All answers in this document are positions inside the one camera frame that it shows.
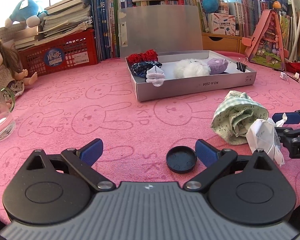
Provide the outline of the white paper piece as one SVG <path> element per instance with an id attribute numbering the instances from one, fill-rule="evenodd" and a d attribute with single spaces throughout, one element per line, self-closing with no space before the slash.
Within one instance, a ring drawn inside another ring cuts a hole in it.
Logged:
<path id="1" fill-rule="evenodd" d="M 251 152 L 264 150 L 277 165 L 284 165 L 285 159 L 281 152 L 281 142 L 275 128 L 281 128 L 286 121 L 287 116 L 285 113 L 279 114 L 279 121 L 277 122 L 274 122 L 271 118 L 267 120 L 256 119 L 246 133 Z"/>

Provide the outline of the small black cap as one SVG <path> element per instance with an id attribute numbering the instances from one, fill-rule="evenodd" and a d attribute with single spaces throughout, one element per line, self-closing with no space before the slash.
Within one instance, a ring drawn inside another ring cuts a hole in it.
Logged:
<path id="1" fill-rule="evenodd" d="M 195 151 L 187 146 L 175 146 L 166 154 L 166 164 L 174 173 L 189 173 L 194 169 L 196 162 Z"/>

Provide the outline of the green checked doll dress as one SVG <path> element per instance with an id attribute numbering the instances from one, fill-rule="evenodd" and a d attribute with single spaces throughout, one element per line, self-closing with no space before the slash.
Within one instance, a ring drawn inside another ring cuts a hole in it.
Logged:
<path id="1" fill-rule="evenodd" d="M 212 130 L 230 145 L 247 143 L 246 134 L 257 119 L 267 120 L 268 110 L 247 93 L 231 90 L 217 107 Z"/>

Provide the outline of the white fluffy plush toy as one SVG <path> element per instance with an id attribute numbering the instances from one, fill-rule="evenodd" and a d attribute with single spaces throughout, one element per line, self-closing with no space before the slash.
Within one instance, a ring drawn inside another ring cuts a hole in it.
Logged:
<path id="1" fill-rule="evenodd" d="M 178 61 L 174 68 L 174 77 L 183 79 L 188 77 L 209 76 L 211 69 L 203 60 L 184 59 Z"/>

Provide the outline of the purple fluffy plush toy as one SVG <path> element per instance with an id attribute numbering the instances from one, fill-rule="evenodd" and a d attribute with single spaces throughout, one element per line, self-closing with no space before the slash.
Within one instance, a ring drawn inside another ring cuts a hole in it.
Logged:
<path id="1" fill-rule="evenodd" d="M 207 62 L 207 65 L 210 67 L 210 74 L 222 74 L 226 71 L 228 67 L 229 61 L 226 59 L 217 59 L 213 58 Z"/>

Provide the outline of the white striped paper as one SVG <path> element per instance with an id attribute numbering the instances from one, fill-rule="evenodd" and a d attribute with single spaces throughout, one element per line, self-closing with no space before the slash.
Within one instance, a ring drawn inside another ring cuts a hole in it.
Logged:
<path id="1" fill-rule="evenodd" d="M 157 65 L 149 69 L 146 73 L 146 82 L 151 83 L 154 87 L 160 87 L 165 81 L 165 73 Z"/>

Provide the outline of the blue floral fabric pouch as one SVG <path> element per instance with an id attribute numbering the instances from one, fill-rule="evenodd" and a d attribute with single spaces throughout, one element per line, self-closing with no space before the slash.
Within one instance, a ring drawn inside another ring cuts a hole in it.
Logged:
<path id="1" fill-rule="evenodd" d="M 158 61 L 143 61 L 134 63 L 130 66 L 129 69 L 132 75 L 141 78 L 146 78 L 147 71 L 153 68 L 154 66 L 161 68 L 162 64 Z"/>

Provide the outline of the red knitted item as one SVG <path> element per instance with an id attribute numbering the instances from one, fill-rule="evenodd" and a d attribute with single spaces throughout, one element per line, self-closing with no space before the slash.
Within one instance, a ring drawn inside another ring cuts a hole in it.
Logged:
<path id="1" fill-rule="evenodd" d="M 126 58 L 128 64 L 135 64 L 146 61 L 158 61 L 158 54 L 153 49 L 147 50 L 144 53 L 131 54 Z"/>

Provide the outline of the small white paper cube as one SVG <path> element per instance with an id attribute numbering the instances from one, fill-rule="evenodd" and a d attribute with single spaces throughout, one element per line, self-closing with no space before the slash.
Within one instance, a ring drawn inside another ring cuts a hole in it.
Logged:
<path id="1" fill-rule="evenodd" d="M 281 72 L 281 73 L 280 73 L 280 78 L 281 78 L 282 80 L 287 81 L 287 80 L 288 80 L 288 75 L 287 75 L 285 72 Z"/>

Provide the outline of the black binder clip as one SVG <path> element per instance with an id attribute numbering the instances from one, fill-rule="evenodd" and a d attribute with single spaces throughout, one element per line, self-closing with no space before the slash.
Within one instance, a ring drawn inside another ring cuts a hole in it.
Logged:
<path id="1" fill-rule="evenodd" d="M 247 63 L 248 63 L 247 57 L 239 57 L 238 61 L 236 62 L 237 69 L 245 73 L 245 71 L 247 70 Z"/>

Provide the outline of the clear glass cup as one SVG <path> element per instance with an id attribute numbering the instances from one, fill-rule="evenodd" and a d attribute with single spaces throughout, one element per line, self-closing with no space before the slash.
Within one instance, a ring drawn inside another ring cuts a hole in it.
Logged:
<path id="1" fill-rule="evenodd" d="M 0 141 L 6 139 L 15 129 L 11 114 L 15 106 L 14 93 L 7 87 L 0 87 Z"/>

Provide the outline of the red plastic basket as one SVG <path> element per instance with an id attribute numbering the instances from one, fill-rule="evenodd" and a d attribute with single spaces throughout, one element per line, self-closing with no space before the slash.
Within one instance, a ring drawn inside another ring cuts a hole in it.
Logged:
<path id="1" fill-rule="evenodd" d="M 29 75 L 37 73 L 43 76 L 98 63 L 94 30 L 91 28 L 18 53 Z"/>

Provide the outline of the white label printer box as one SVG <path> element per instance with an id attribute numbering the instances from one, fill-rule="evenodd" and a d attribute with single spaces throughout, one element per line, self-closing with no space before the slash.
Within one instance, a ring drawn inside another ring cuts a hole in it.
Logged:
<path id="1" fill-rule="evenodd" d="M 210 13 L 208 15 L 210 33 L 221 35 L 236 35 L 236 18 L 233 15 Z"/>

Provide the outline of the row of upright books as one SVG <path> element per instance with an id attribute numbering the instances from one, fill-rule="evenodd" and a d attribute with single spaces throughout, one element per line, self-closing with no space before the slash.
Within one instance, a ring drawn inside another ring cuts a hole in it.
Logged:
<path id="1" fill-rule="evenodd" d="M 262 11 L 268 8 L 262 0 L 124 0 L 121 8 L 167 4 L 196 6 L 201 30 L 205 33 L 210 33 L 208 25 L 210 13 L 233 15 L 236 18 L 236 36 L 241 37 L 253 35 Z"/>

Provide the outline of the brown haired doll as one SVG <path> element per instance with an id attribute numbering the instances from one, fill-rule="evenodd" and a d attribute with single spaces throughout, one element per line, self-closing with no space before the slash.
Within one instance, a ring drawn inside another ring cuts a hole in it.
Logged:
<path id="1" fill-rule="evenodd" d="M 0 41 L 0 88 L 9 88 L 17 98 L 23 94 L 26 86 L 38 80 L 36 72 L 31 77 L 28 74 L 28 70 L 21 69 L 18 53 Z"/>

